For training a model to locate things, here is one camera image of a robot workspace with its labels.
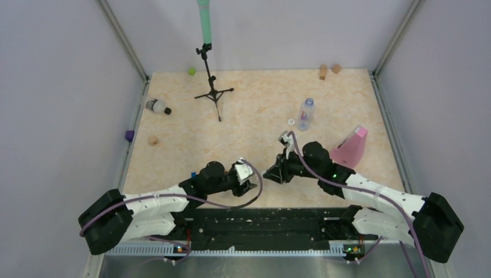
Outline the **clear plastic bottle white cap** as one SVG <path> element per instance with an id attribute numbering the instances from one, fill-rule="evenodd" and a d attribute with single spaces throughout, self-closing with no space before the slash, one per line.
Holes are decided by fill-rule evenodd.
<path id="1" fill-rule="evenodd" d="M 306 131 L 310 128 L 315 112 L 315 102 L 313 98 L 307 98 L 300 106 L 298 120 L 296 122 L 299 131 Z"/>

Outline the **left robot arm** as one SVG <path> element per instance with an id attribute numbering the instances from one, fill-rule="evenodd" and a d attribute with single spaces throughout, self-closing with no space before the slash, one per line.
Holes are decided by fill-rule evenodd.
<path id="1" fill-rule="evenodd" d="M 259 185 L 252 183 L 254 177 Z M 212 202 L 208 197 L 226 191 L 241 197 L 256 187 L 258 194 L 262 194 L 263 179 L 245 159 L 237 160 L 229 170 L 222 163 L 212 161 L 195 176 L 160 191 L 126 195 L 118 189 L 106 191 L 79 216 L 79 235 L 92 255 L 103 254 L 122 242 L 150 236 L 179 239 L 186 230 L 185 220 L 178 216 L 180 213 L 202 204 L 229 210 L 247 207 L 259 197 L 235 206 Z"/>

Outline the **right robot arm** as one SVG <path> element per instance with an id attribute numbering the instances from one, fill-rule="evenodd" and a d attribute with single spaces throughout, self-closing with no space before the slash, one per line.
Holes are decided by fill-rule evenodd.
<path id="1" fill-rule="evenodd" d="M 325 193 L 354 201 L 339 223 L 344 237 L 383 236 L 419 246 L 422 254 L 435 262 L 449 261 L 464 225 L 445 197 L 435 192 L 413 195 L 373 182 L 333 162 L 317 141 L 304 145 L 301 154 L 292 150 L 292 143 L 284 145 L 263 177 L 278 184 L 289 183 L 294 177 L 314 178 Z"/>

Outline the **small clear bottle black cap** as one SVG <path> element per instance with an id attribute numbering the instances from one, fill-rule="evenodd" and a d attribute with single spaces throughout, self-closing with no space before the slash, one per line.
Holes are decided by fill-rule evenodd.
<path id="1" fill-rule="evenodd" d="M 156 98 L 150 99 L 146 101 L 145 107 L 150 109 L 156 114 L 166 114 L 170 115 L 172 113 L 172 109 L 169 108 L 163 101 L 158 100 Z"/>

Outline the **black tripod stand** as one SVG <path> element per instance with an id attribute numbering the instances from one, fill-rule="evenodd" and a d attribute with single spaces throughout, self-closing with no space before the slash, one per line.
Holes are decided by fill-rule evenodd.
<path id="1" fill-rule="evenodd" d="M 211 75 L 209 64 L 208 64 L 208 55 L 207 55 L 208 51 L 210 51 L 211 49 L 212 49 L 212 44 L 210 44 L 210 43 L 204 43 L 203 46 L 201 47 L 201 49 L 196 48 L 196 53 L 198 55 L 200 55 L 201 59 L 204 61 L 210 91 L 206 94 L 196 96 L 196 97 L 194 97 L 194 99 L 207 98 L 207 99 L 211 100 L 215 104 L 215 108 L 217 110 L 217 115 L 218 115 L 218 121 L 222 122 L 222 118 L 221 118 L 220 111 L 218 108 L 218 101 L 224 93 L 233 92 L 234 88 L 231 87 L 231 88 L 225 89 L 225 90 L 217 90 L 215 88 L 214 83 L 215 83 L 217 77 L 214 75 Z"/>

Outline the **wooden cube with cross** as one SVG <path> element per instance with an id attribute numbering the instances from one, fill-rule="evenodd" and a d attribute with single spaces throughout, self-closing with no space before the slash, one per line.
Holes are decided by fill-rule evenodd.
<path id="1" fill-rule="evenodd" d="M 155 146 L 155 145 L 158 145 L 159 143 L 160 143 L 160 141 L 156 136 L 152 135 L 152 136 L 148 137 L 148 144 L 150 146 Z"/>

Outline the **tall wooden block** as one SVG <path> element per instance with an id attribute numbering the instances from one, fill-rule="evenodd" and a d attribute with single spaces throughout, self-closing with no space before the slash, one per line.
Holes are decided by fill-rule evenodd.
<path id="1" fill-rule="evenodd" d="M 320 73 L 319 73 L 319 79 L 324 81 L 327 77 L 327 72 L 328 72 L 328 67 L 326 64 L 321 64 L 320 66 Z"/>

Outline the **small wooden cube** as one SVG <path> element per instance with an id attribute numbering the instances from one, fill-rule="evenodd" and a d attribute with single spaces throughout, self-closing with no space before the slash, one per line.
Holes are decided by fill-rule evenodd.
<path id="1" fill-rule="evenodd" d="M 342 70 L 342 67 L 341 67 L 339 64 L 335 64 L 335 65 L 333 65 L 333 66 L 332 66 L 332 68 L 331 68 L 331 71 L 332 71 L 334 74 L 336 74 L 336 75 L 337 75 L 338 73 L 340 73 L 340 72 L 341 72 L 341 70 Z"/>

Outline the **purple block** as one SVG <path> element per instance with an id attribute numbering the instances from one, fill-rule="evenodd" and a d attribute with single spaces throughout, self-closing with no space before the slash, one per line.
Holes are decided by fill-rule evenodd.
<path id="1" fill-rule="evenodd" d="M 128 142 L 133 142 L 135 136 L 135 131 L 134 130 L 127 130 L 125 132 L 124 138 Z"/>

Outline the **green foam microphone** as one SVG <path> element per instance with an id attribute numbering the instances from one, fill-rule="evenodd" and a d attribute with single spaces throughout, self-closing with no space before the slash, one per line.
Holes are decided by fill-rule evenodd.
<path id="1" fill-rule="evenodd" d="M 210 45 L 212 44 L 210 0 L 197 0 L 197 4 L 199 7 L 203 43 Z"/>

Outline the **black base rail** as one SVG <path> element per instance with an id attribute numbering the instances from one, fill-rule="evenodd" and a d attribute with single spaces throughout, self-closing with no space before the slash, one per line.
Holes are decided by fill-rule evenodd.
<path id="1" fill-rule="evenodd" d="M 174 213 L 175 228 L 163 238 L 190 243 L 193 251 L 328 250 L 331 242 L 376 240 L 348 221 L 350 208 L 199 208 Z"/>

